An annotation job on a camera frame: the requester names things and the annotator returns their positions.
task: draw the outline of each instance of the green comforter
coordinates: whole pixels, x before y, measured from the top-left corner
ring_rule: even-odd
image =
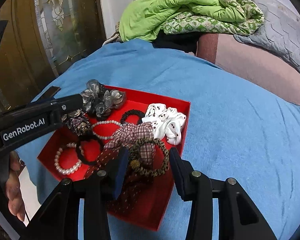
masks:
[[[122,14],[123,41],[153,41],[160,29],[166,34],[192,31],[250,35],[264,15],[251,0],[135,0]]]

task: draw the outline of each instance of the black label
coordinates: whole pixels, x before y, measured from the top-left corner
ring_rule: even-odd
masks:
[[[14,126],[0,132],[3,145],[7,146],[11,143],[22,140],[30,133],[41,130],[48,125],[47,114],[42,114],[29,120],[17,123]]]

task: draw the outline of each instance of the black fabric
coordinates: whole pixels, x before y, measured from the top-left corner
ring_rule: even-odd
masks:
[[[77,153],[78,159],[82,161],[83,164],[91,166],[91,165],[96,165],[97,161],[93,161],[93,162],[87,161],[87,159],[81,154],[81,150],[79,148],[81,146],[82,141],[90,141],[90,140],[96,140],[100,144],[100,152],[102,152],[104,147],[102,140],[92,133],[79,136],[79,140],[76,144],[75,151]]]
[[[136,109],[131,109],[122,115],[122,117],[120,119],[120,123],[124,124],[124,122],[127,120],[129,115],[137,115],[139,117],[137,124],[142,124],[142,118],[145,117],[145,113],[143,113],[142,111],[136,110]]]
[[[197,41],[201,35],[201,32],[165,34],[163,30],[160,30],[152,45],[156,49],[177,49],[186,53],[193,52],[196,54]]]

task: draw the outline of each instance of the blue bed sheet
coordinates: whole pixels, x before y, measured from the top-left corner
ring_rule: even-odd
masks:
[[[190,101],[183,158],[211,178],[236,178],[276,237],[292,236],[300,224],[300,106],[205,60],[173,49],[154,49],[139,39],[102,47],[73,64],[44,91],[54,85],[61,87],[56,98],[80,93],[90,79]],[[18,149],[40,202],[57,184],[36,159],[51,135]],[[174,189],[158,232],[109,216],[112,239],[185,239],[190,205]],[[83,239],[82,209],[79,239]]]

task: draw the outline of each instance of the black hair tie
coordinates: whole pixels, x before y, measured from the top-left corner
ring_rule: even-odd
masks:
[[[136,110],[136,109],[131,109],[122,115],[122,117],[120,119],[120,123],[124,124],[124,122],[127,120],[128,116],[130,116],[130,115],[136,115],[139,117],[137,124],[142,124],[142,118],[145,117],[145,113],[143,113],[142,111]]]
[[[100,152],[103,150],[104,145],[103,145],[102,140],[99,139],[96,135],[94,135],[92,133],[89,133],[89,134],[84,134],[84,135],[79,136],[79,140],[77,141],[77,144],[75,146],[75,151],[77,153],[78,159],[80,161],[82,161],[83,164],[92,166],[92,165],[96,165],[97,161],[93,161],[93,162],[87,161],[87,159],[82,154],[83,149],[81,147],[81,142],[82,141],[90,141],[90,140],[97,141],[100,144]]]

